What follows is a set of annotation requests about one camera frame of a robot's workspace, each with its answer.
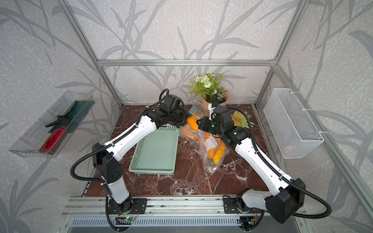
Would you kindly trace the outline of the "yellow orange mango small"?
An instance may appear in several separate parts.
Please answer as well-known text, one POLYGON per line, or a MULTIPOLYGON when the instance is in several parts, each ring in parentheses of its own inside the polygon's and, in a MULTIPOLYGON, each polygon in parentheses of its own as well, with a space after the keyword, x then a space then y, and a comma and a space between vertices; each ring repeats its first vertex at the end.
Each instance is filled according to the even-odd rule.
POLYGON ((220 145, 219 148, 216 150, 215 155, 213 157, 213 162, 215 165, 217 165, 220 162, 224 153, 225 153, 225 146, 220 145))

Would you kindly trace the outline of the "long orange mango front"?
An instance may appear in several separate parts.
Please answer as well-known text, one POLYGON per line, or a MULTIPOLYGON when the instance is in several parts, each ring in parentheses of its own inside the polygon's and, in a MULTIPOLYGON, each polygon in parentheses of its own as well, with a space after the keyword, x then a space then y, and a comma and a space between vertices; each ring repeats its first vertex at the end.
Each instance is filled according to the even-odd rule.
POLYGON ((197 118, 195 116, 189 117, 186 121, 188 125, 193 129, 194 131, 198 131, 198 124, 197 124, 197 118))

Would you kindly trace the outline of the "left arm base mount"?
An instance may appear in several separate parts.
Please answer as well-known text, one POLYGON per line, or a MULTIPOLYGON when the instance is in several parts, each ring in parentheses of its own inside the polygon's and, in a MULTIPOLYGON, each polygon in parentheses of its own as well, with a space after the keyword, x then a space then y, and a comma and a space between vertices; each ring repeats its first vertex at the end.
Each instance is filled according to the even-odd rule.
POLYGON ((133 215, 142 215, 145 214, 147 207, 146 198, 128 198, 122 204, 117 204, 111 198, 108 201, 106 206, 108 214, 133 214, 133 215))

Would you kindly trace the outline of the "clear zip-top bag blue zipper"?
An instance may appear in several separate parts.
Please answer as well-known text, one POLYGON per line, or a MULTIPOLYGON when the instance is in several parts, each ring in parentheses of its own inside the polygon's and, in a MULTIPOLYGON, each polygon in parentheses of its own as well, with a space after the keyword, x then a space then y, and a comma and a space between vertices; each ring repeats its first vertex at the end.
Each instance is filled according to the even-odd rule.
POLYGON ((179 135, 194 147, 206 145, 206 133, 202 130, 194 131, 188 124, 180 128, 179 135))

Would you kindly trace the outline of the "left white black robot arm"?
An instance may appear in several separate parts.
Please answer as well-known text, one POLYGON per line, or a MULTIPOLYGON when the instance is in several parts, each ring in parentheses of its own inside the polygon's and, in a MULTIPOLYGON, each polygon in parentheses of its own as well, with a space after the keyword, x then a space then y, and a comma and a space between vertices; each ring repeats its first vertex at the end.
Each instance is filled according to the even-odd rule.
POLYGON ((189 117, 191 114, 185 109, 168 113, 156 107, 147 108, 130 128, 76 161, 71 167, 70 174, 77 180, 100 182, 105 186, 107 194, 117 204, 123 204, 130 197, 123 178, 124 169, 120 164, 124 155, 139 141, 161 126, 170 124, 180 128, 186 125, 189 117), (75 172, 77 166, 91 156, 94 157, 94 167, 101 178, 82 177, 75 172))

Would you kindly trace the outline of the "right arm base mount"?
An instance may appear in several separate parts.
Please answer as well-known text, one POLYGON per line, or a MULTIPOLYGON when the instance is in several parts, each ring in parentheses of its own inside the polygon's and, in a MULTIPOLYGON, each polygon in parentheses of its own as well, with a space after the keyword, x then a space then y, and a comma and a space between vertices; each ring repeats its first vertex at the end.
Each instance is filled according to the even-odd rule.
POLYGON ((234 198, 223 195, 222 197, 224 212, 226 214, 255 214, 261 213, 260 209, 248 207, 241 198, 234 198))

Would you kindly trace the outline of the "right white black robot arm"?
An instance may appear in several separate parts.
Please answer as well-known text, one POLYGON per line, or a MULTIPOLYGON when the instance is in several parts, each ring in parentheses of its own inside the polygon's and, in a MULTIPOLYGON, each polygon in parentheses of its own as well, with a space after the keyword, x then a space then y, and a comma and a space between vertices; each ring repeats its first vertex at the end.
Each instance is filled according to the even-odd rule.
POLYGON ((247 207, 264 210, 279 223, 285 223, 291 216, 320 219, 332 213, 331 206, 307 191, 301 179, 294 180, 277 167, 257 147, 246 129, 235 126, 232 121, 224 124, 207 117, 197 120, 197 126, 201 131, 217 135, 225 145, 244 158, 264 181, 268 192, 248 190, 242 194, 241 199, 247 207), (299 214, 297 211, 303 206, 305 196, 321 203, 326 210, 319 214, 299 214))

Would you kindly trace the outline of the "clear zip-top bag white print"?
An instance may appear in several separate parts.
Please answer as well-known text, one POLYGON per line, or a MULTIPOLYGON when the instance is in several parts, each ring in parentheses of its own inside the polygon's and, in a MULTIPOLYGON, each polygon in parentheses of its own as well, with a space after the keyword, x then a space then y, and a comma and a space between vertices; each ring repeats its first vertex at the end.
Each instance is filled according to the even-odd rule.
POLYGON ((221 139, 210 133, 199 132, 197 138, 204 169, 207 173, 213 175, 222 165, 230 150, 221 139))

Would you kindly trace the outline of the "large orange mango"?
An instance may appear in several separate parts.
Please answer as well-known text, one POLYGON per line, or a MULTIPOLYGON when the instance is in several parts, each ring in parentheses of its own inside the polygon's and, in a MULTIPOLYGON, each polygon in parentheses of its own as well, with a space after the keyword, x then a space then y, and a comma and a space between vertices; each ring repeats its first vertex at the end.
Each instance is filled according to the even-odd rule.
POLYGON ((209 159, 213 159, 215 157, 215 153, 216 153, 216 149, 215 148, 211 148, 208 150, 208 158, 209 159))

